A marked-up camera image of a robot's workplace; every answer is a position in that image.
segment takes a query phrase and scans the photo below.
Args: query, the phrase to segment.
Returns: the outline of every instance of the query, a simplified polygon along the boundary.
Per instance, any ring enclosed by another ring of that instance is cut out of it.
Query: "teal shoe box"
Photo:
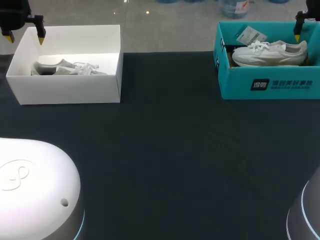
[[[250,26],[267,36],[266,42],[282,40],[297,44],[295,22],[219,22],[214,47],[214,64],[221,96],[225,100],[320,99],[320,25],[304,24],[300,41],[308,44],[304,66],[240,67],[231,55],[243,47],[236,35]]]

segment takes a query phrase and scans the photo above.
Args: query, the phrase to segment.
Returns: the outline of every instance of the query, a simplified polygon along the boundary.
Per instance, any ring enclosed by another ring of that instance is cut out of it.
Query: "shoelace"
[[[253,52],[259,52],[259,51],[262,51],[264,48],[266,49],[269,49],[269,45],[270,43],[267,42],[267,41],[264,41],[264,42],[260,42],[260,41],[255,41],[253,43],[251,43],[248,48],[252,49]]]
[[[70,72],[70,74],[90,75],[92,71],[96,71],[99,68],[99,65],[83,62],[74,62],[73,64],[75,65],[75,70]]]

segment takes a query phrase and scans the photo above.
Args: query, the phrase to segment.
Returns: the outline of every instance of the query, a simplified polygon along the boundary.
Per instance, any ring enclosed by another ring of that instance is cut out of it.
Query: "white shoe box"
[[[120,103],[123,52],[119,25],[47,26],[43,45],[29,27],[13,56],[7,81],[21,105]],[[98,64],[107,75],[32,75],[39,61]]]

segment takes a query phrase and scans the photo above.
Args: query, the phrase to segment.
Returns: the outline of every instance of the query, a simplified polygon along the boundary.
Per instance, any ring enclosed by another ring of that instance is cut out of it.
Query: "robot base logo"
[[[30,174],[30,167],[34,163],[29,160],[16,159],[0,166],[0,190],[13,191],[23,184],[23,180]]]

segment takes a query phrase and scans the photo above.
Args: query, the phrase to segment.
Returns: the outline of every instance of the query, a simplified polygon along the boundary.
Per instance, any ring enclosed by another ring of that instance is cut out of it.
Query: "black tablecloth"
[[[87,239],[287,238],[320,164],[319,101],[223,101],[213,53],[181,52],[125,54],[121,104],[20,106],[0,59],[0,136],[73,159]]]

